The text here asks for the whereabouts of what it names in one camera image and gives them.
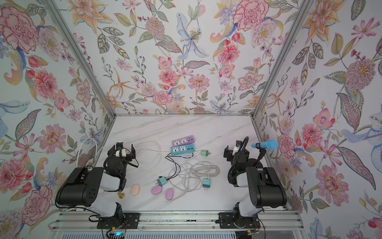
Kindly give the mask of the green charger plug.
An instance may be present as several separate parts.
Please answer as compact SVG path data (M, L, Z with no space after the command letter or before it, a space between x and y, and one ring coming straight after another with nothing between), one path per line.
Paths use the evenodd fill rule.
M206 150L206 149L201 150L201 155L204 157L207 157L210 154L211 154L211 152L209 150Z

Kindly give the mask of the teal charger with black cable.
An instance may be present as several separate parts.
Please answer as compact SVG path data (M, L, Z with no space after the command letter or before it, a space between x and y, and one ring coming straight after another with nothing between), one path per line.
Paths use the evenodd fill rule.
M157 179L157 185L160 187L163 187L165 184L167 184L167 182L168 182L168 179L166 177L163 177L163 176L161 176Z

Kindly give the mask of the teal power strip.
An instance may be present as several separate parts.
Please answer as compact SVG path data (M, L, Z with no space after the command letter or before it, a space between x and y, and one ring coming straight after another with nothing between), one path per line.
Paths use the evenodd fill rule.
M190 153L194 153L194 152L195 152L195 145L194 144L175 146L175 147L171 148L171 155L172 156L190 154Z

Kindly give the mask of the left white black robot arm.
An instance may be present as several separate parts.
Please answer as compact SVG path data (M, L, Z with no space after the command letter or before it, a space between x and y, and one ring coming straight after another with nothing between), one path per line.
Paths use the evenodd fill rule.
M108 200L103 192L121 193L126 185L126 171L136 159L134 147L127 149L122 142L108 152L101 167L77 167L57 192L55 204L61 209L83 209L93 213L93 222L100 230L137 229L140 215L124 213L118 202Z

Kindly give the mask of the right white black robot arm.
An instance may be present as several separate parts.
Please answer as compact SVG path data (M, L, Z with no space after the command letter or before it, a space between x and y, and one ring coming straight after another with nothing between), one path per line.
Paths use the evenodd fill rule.
M249 197L235 204L231 213L219 213L216 221L221 229L260 229L262 223L258 214L265 207L278 208L287 203L285 189L276 171L264 167L261 159L268 150L279 147L275 140L259 142L252 145L259 151L257 158L251 158L246 149L249 137L237 141L233 150L226 147L223 157L231 163L227 173L228 183L234 187L248 188Z

